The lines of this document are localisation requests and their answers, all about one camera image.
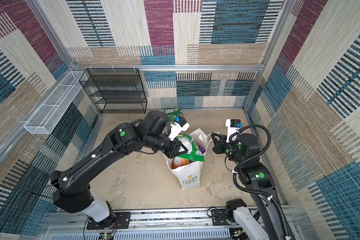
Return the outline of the orange snack bag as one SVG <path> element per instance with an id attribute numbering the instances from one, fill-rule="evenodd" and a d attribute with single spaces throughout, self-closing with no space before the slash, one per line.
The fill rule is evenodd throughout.
<path id="1" fill-rule="evenodd" d="M 189 165 L 190 163 L 191 163 L 191 161 L 189 159 L 175 157 L 174 160 L 173 160 L 172 169 L 174 170 L 174 169 L 177 169 L 179 167 Z"/>

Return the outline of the green snack bag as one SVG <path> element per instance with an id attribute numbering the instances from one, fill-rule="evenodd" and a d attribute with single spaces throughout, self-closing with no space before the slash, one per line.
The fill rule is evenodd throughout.
<path id="1" fill-rule="evenodd" d="M 189 159 L 191 163 L 205 161 L 204 155 L 200 152 L 199 147 L 192 136 L 187 134 L 179 134 L 176 139 L 181 141 L 188 149 L 186 154 L 180 155 L 178 157 Z"/>
<path id="2" fill-rule="evenodd" d="M 176 117 L 184 116 L 181 108 L 164 109 L 164 113 L 170 118 L 171 122 L 173 122 Z"/>

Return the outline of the purple berries candy bag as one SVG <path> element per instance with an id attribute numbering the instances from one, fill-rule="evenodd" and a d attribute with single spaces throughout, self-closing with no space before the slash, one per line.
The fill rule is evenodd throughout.
<path id="1" fill-rule="evenodd" d="M 199 147 L 200 152 L 204 155 L 206 153 L 206 149 L 199 143 L 197 143 L 197 145 Z"/>

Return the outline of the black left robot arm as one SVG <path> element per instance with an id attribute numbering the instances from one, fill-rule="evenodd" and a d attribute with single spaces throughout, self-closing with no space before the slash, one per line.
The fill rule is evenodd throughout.
<path id="1" fill-rule="evenodd" d="M 91 221 L 110 228 L 116 219 L 111 205 L 99 200 L 91 191 L 90 182 L 114 162 L 146 147 L 167 158 L 186 154 L 188 149 L 177 136 L 189 128 L 180 116 L 174 122 L 162 111 L 152 110 L 144 119 L 121 123 L 110 131 L 100 145 L 65 171 L 50 175 L 56 188 L 55 206 L 68 213 L 85 213 Z"/>

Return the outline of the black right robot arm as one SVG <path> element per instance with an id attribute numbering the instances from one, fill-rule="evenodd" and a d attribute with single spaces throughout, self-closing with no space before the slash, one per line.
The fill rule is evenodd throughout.
<path id="1" fill-rule="evenodd" d="M 258 212 L 253 215 L 242 199 L 230 200 L 225 211 L 212 211 L 215 224 L 226 222 L 242 229 L 250 240 L 293 240 L 295 235 L 278 198 L 275 181 L 260 156 L 270 147 L 270 131 L 262 125 L 237 128 L 230 136 L 211 134 L 213 152 L 224 154 L 236 164 L 232 170 L 233 183 L 250 194 Z"/>

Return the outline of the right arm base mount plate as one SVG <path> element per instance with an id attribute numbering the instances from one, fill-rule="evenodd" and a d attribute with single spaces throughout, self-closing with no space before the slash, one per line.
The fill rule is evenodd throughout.
<path id="1" fill-rule="evenodd" d="M 230 215 L 226 213 L 224 209 L 218 209 L 211 207 L 207 209 L 207 216 L 212 219 L 213 226 L 239 226 L 237 222 L 234 221 L 234 213 L 238 213 L 239 210 L 248 210 L 251 213 L 250 209 L 245 207 L 239 207 L 234 210 L 231 210 Z"/>

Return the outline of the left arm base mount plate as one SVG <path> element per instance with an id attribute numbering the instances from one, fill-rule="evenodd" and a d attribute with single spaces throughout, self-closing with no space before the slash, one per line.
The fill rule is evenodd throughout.
<path id="1" fill-rule="evenodd" d="M 128 229 L 130 219 L 131 212 L 114 212 L 114 217 L 111 220 L 103 220 L 100 223 L 97 223 L 92 218 L 89 218 L 86 230 Z"/>

